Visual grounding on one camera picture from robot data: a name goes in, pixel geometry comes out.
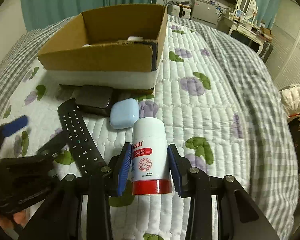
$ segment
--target gray plaid fabric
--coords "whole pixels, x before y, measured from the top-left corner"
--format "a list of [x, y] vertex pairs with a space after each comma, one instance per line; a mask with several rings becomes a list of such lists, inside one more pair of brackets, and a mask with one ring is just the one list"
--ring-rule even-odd
[[[0, 66], [0, 117], [42, 45], [69, 19], [25, 34]], [[201, 35], [224, 70], [249, 127], [250, 195], [281, 239], [288, 239], [298, 202], [298, 163], [280, 95], [250, 48], [203, 24], [170, 17]]]
[[281, 97], [260, 57], [241, 42], [198, 22], [169, 17], [210, 46], [246, 116], [251, 152], [250, 195], [288, 239], [298, 203], [298, 162]]
[[20, 84], [37, 57], [39, 49], [70, 18], [50, 25], [45, 29], [35, 29], [24, 34], [11, 48], [0, 64], [0, 117], [9, 98]]

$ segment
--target bed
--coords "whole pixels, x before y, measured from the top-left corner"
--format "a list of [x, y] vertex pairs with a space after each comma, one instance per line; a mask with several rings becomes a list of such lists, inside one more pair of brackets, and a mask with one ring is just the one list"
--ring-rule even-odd
[[[54, 83], [36, 55], [68, 20], [23, 35], [0, 65], [0, 124], [23, 114], [30, 120], [6, 139], [1, 158], [34, 155], [61, 131], [57, 107], [77, 90]], [[142, 117], [164, 122], [168, 144], [175, 143], [192, 165], [212, 176], [234, 175], [280, 239], [288, 239], [298, 202], [298, 163], [280, 100], [264, 63], [250, 48], [206, 25], [169, 16], [154, 97], [139, 105]], [[84, 120], [106, 162], [131, 142], [132, 128], [114, 130], [107, 118], [95, 115]], [[202, 140], [213, 153], [212, 163], [200, 154]], [[69, 148], [55, 167], [60, 179], [68, 173], [80, 176]], [[190, 200], [174, 190], [110, 204], [114, 239], [185, 238]], [[31, 207], [30, 215], [37, 208]], [[213, 239], [218, 239], [217, 225], [213, 200]]]

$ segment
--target white bottle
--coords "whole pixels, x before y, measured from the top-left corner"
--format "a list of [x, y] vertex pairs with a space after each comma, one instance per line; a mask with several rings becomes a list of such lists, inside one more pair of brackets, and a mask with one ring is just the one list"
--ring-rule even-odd
[[171, 193], [171, 178], [164, 124], [154, 117], [137, 120], [132, 132], [132, 193]]

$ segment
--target blue gripper pad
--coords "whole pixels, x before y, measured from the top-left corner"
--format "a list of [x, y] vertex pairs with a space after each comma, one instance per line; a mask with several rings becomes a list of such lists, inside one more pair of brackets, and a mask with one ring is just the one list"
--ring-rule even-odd
[[168, 146], [168, 158], [169, 158], [169, 167], [172, 175], [172, 180], [174, 184], [174, 188], [176, 192], [178, 192], [178, 195], [181, 194], [181, 174], [178, 169], [178, 165], [175, 159], [175, 156], [173, 154], [173, 150], [171, 145]]
[[125, 154], [118, 175], [117, 194], [119, 197], [122, 196], [122, 193], [124, 192], [124, 189], [127, 184], [128, 173], [131, 165], [131, 149], [132, 149], [131, 143], [127, 143], [127, 142], [124, 144], [122, 149], [125, 151]]
[[12, 122], [3, 125], [1, 133], [4, 137], [9, 137], [10, 135], [25, 127], [27, 124], [28, 117], [26, 115], [20, 116], [16, 120], [13, 120]]

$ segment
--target bottle label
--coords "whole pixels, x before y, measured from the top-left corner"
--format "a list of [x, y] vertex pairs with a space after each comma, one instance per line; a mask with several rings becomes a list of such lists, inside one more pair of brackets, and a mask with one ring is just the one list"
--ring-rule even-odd
[[143, 137], [132, 144], [132, 181], [170, 179], [167, 141], [159, 137]]

